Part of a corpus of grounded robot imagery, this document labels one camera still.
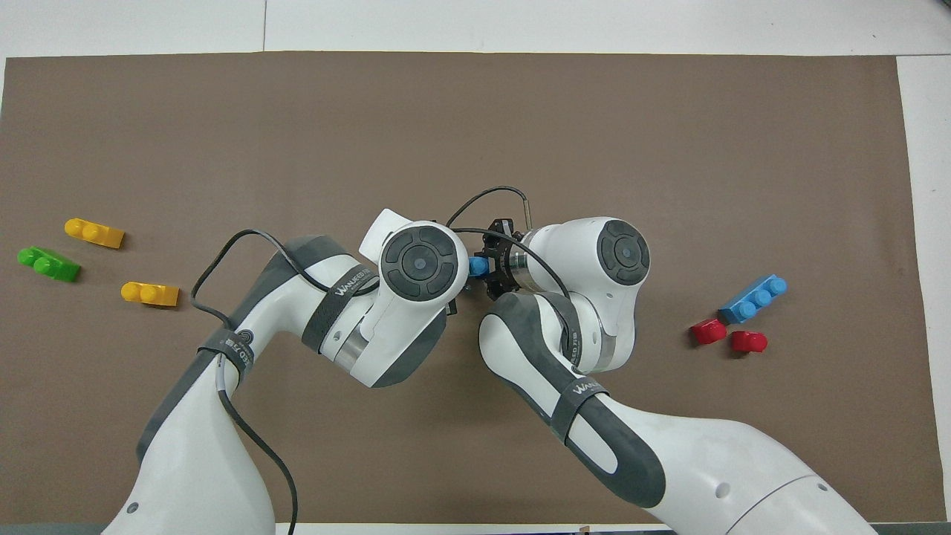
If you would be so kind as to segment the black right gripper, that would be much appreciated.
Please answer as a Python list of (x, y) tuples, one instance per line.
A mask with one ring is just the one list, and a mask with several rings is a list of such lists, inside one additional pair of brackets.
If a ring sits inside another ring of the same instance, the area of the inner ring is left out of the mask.
[(484, 247), (481, 254), (490, 263), (489, 273), (483, 281), (485, 281), (490, 300), (496, 301), (502, 294), (520, 289), (510, 270), (509, 258), (513, 249), (513, 240), (519, 241), (521, 233), (514, 228), (513, 220), (510, 218), (493, 220), (488, 230), (508, 237), (503, 239), (496, 235), (483, 234)]

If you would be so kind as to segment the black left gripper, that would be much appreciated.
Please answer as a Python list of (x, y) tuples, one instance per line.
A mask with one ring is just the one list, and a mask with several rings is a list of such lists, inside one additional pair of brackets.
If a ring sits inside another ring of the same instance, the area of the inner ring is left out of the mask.
[(452, 298), (452, 299), (447, 303), (447, 305), (445, 305), (444, 311), (445, 311), (445, 314), (446, 314), (448, 317), (449, 317), (449, 316), (452, 316), (452, 315), (455, 315), (456, 313), (458, 313), (458, 306), (456, 305), (456, 298), (458, 298), (459, 296), (463, 295), (464, 292), (469, 291), (469, 290), (471, 289), (470, 282), (471, 282), (470, 279), (466, 279), (466, 282), (462, 285), (461, 288), (459, 288), (459, 292), (454, 296), (454, 298)]

